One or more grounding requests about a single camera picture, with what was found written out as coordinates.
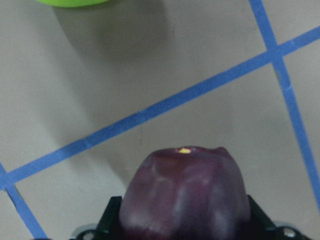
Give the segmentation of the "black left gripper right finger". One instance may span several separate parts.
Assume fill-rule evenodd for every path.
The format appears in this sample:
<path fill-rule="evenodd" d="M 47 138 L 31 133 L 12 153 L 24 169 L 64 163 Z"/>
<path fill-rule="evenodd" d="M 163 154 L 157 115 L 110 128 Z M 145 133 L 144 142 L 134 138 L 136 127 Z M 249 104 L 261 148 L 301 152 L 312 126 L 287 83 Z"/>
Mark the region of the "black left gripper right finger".
<path fill-rule="evenodd" d="M 247 195 L 250 212 L 251 212 L 251 225 L 256 232 L 266 232 L 273 231 L 275 229 L 275 224 L 267 216 L 267 214 L 262 210 L 262 208 L 256 203 L 256 201 Z"/>

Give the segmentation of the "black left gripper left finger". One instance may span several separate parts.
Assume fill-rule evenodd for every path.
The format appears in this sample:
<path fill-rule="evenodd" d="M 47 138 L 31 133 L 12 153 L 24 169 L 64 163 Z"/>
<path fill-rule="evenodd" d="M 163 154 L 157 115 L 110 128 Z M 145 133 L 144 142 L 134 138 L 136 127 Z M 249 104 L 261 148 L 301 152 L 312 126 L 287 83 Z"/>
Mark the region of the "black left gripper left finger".
<path fill-rule="evenodd" d="M 119 228 L 121 196 L 112 196 L 97 224 L 96 230 L 101 233 L 115 233 Z"/>

